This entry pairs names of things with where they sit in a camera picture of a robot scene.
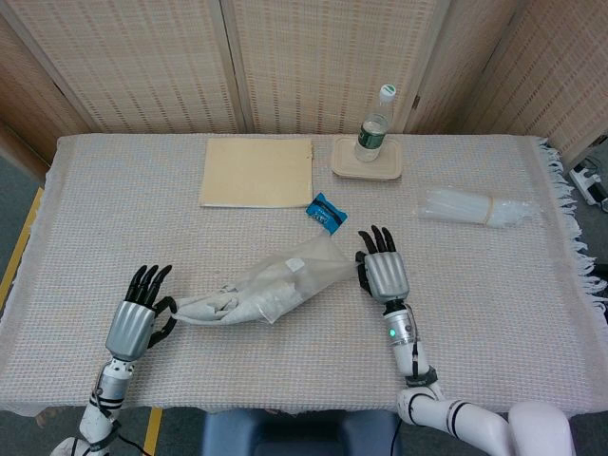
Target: table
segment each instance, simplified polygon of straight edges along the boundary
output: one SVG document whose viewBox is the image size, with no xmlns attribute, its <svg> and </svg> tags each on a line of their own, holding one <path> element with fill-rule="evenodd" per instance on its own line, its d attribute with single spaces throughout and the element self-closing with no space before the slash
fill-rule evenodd
<svg viewBox="0 0 608 456">
<path fill-rule="evenodd" d="M 319 232 L 302 208 L 199 207 L 212 136 L 59 141 L 0 324 L 1 409 L 34 414 L 86 403 L 107 358 L 112 315 L 141 264 L 173 264 L 165 294 L 203 295 Z M 408 302 L 446 396 L 497 411 L 525 399 L 568 413 L 608 409 L 605 325 L 583 271 L 590 260 L 573 242 L 555 151 L 533 137 L 394 138 L 404 148 L 403 176 L 371 182 L 334 175 L 335 137 L 312 136 L 313 187 L 349 213 L 334 235 L 347 255 L 362 247 L 357 230 L 376 223 L 393 232 Z M 432 185 L 530 200 L 542 212 L 505 230 L 422 220 L 417 201 Z M 405 382 L 382 311 L 352 280 L 274 325 L 180 323 L 138 363 L 127 404 L 394 409 Z"/>
</svg>

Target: black fingertip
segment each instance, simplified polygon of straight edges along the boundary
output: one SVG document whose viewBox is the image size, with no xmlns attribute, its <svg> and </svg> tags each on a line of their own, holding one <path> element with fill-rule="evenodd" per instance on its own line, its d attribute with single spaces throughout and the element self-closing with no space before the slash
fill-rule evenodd
<svg viewBox="0 0 608 456">
<path fill-rule="evenodd" d="M 142 279 L 143 273 L 145 273 L 146 269 L 147 266 L 144 264 L 140 269 L 137 270 L 137 273 L 135 273 L 135 275 L 133 275 L 133 278 L 131 279 L 131 285 L 137 285 L 138 283 L 140 283 L 140 280 Z"/>
<path fill-rule="evenodd" d="M 140 285 L 137 287 L 137 292 L 135 293 L 135 297 L 133 302 L 137 302 L 138 304 L 143 304 L 145 301 L 145 296 L 148 293 L 148 285 L 152 281 L 152 277 L 159 270 L 159 267 L 155 264 L 143 275 L 142 281 Z"/>
<path fill-rule="evenodd" d="M 124 297 L 125 301 L 133 301 L 135 299 L 135 295 L 137 294 L 137 289 L 140 286 L 140 280 L 142 280 L 143 273 L 145 273 L 147 266 L 144 264 L 140 269 L 137 270 L 137 273 L 133 275 L 131 279 L 131 283 L 129 284 L 129 288 L 126 291 L 126 296 Z"/>
<path fill-rule="evenodd" d="M 368 248 L 368 251 L 371 254 L 377 254 L 378 253 L 378 249 L 376 249 L 376 246 L 373 243 L 373 240 L 371 239 L 371 236 L 367 232 L 360 231 L 359 232 L 359 236 L 361 238 L 363 238 L 363 241 L 365 242 L 365 245 L 366 245 L 366 247 Z"/>
<path fill-rule="evenodd" d="M 147 295 L 143 299 L 143 305 L 149 309 L 152 309 L 152 305 L 154 304 L 154 300 L 156 299 L 157 294 L 159 293 L 159 289 L 161 288 L 162 281 L 166 277 L 169 272 L 171 272 L 171 265 L 165 266 L 162 268 L 154 280 L 152 281 L 152 285 L 150 285 L 150 289 L 148 290 Z"/>
<path fill-rule="evenodd" d="M 371 230 L 373 231 L 373 236 L 376 238 L 376 245 L 378 246 L 378 252 L 386 252 L 387 244 L 384 243 L 384 238 L 382 237 L 382 233 L 376 225 L 371 226 Z"/>
<path fill-rule="evenodd" d="M 150 284 L 150 282 L 152 281 L 152 277 L 158 270 L 159 270 L 159 266 L 157 264 L 155 264 L 150 269 L 148 269 L 148 272 L 143 275 L 142 282 L 140 283 L 140 285 L 147 287 Z"/>
<path fill-rule="evenodd" d="M 386 227 L 383 227 L 382 234 L 384 235 L 384 239 L 387 242 L 387 250 L 389 252 L 396 252 L 397 249 L 395 248 L 395 241 L 393 240 L 390 231 Z"/>
</svg>

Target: rubber band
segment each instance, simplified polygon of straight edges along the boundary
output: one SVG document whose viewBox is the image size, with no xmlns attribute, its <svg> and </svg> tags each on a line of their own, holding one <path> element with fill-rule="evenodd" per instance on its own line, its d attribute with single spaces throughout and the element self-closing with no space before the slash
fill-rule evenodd
<svg viewBox="0 0 608 456">
<path fill-rule="evenodd" d="M 484 221 L 482 221 L 483 225 L 487 225 L 490 221 L 490 217 L 492 216 L 492 211 L 494 210 L 494 197 L 488 197 L 490 200 L 490 204 L 487 207 L 487 214 L 485 214 Z"/>
</svg>

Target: robot finger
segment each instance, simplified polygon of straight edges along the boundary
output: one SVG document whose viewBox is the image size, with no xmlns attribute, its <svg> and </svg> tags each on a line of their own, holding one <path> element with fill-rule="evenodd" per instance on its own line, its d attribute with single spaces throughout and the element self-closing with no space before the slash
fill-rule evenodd
<svg viewBox="0 0 608 456">
<path fill-rule="evenodd" d="M 156 316 L 159 316 L 160 314 L 162 314 L 164 312 L 164 310 L 167 307 L 170 308 L 171 314 L 174 314 L 178 311 L 177 305 L 175 303 L 175 299 L 173 299 L 171 296 L 165 296 L 159 302 L 154 304 L 152 306 L 152 310 L 154 311 Z"/>
<path fill-rule="evenodd" d="M 135 299 L 137 289 L 140 286 L 140 280 L 142 279 L 143 273 L 145 273 L 146 269 L 147 266 L 144 264 L 140 269 L 137 270 L 137 273 L 133 275 L 131 283 L 129 284 L 129 288 L 126 292 L 126 296 L 124 297 L 125 301 L 133 302 L 133 299 Z"/>
<path fill-rule="evenodd" d="M 363 238 L 363 241 L 365 242 L 365 245 L 366 245 L 366 247 L 368 248 L 368 251 L 371 254 L 377 254 L 378 253 L 378 249 L 376 249 L 376 246 L 373 243 L 373 240 L 371 239 L 371 236 L 367 232 L 360 231 L 359 232 L 359 236 L 361 238 Z"/>
<path fill-rule="evenodd" d="M 384 243 L 384 238 L 382 237 L 382 233 L 376 225 L 371 226 L 371 230 L 373 231 L 373 235 L 376 238 L 376 245 L 378 246 L 378 252 L 386 252 L 387 244 Z"/>
<path fill-rule="evenodd" d="M 142 281 L 140 282 L 140 286 L 137 289 L 137 293 L 135 294 L 135 299 L 133 302 L 137 302 L 138 304 L 143 304 L 143 299 L 145 295 L 148 293 L 148 285 L 152 281 L 152 277 L 159 270 L 159 267 L 155 264 L 150 269 L 148 269 L 147 273 L 145 273 L 142 277 Z"/>
<path fill-rule="evenodd" d="M 169 272 L 171 271 L 171 265 L 169 264 L 168 266 L 165 266 L 164 268 L 162 268 L 158 274 L 156 274 L 156 277 L 154 277 L 154 280 L 152 280 L 152 285 L 150 285 L 150 288 L 148 290 L 148 293 L 145 295 L 145 298 L 143 299 L 143 305 L 147 308 L 152 308 L 152 304 L 154 304 L 154 300 L 156 299 L 157 294 L 159 293 L 159 289 L 161 288 L 162 285 L 162 281 L 164 280 L 164 278 L 166 277 L 167 274 L 169 274 Z"/>
<path fill-rule="evenodd" d="M 364 252 L 359 251 L 359 252 L 357 252 L 356 254 L 354 254 L 354 260 L 355 260 L 357 263 L 363 263 L 363 262 L 365 261 L 365 257 L 366 257 L 366 256 L 367 256 L 367 255 L 366 255 Z"/>
<path fill-rule="evenodd" d="M 384 239 L 387 242 L 387 250 L 389 252 L 396 252 L 395 241 L 392 239 L 392 234 L 387 228 L 382 228 L 382 234 L 384 235 Z"/>
</svg>

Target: yellow tape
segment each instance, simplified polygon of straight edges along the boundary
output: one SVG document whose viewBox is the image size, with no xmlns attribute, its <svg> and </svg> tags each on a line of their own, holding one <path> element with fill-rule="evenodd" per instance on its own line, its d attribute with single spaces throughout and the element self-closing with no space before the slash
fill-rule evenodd
<svg viewBox="0 0 608 456">
<path fill-rule="evenodd" d="M 159 441 L 159 430 L 161 430 L 162 408 L 152 408 L 148 420 L 148 431 L 145 433 L 143 449 L 146 453 L 154 456 L 156 443 Z"/>
<path fill-rule="evenodd" d="M 23 224 L 21 234 L 19 235 L 15 248 L 10 256 L 9 266 L 7 266 L 7 270 L 4 272 L 2 282 L 0 282 L 0 311 L 2 311 L 4 303 L 7 300 L 7 296 L 9 295 L 10 284 L 17 273 L 17 268 L 19 267 L 19 262 L 21 261 L 21 255 L 23 254 L 23 251 L 26 250 L 26 245 L 28 244 L 29 239 L 29 230 L 31 229 L 31 224 L 36 220 L 36 212 L 38 211 L 38 207 L 40 206 L 40 198 L 44 192 L 45 191 L 42 188 L 39 188 L 38 192 L 36 192 L 34 202 L 29 208 L 26 222 Z"/>
</svg>

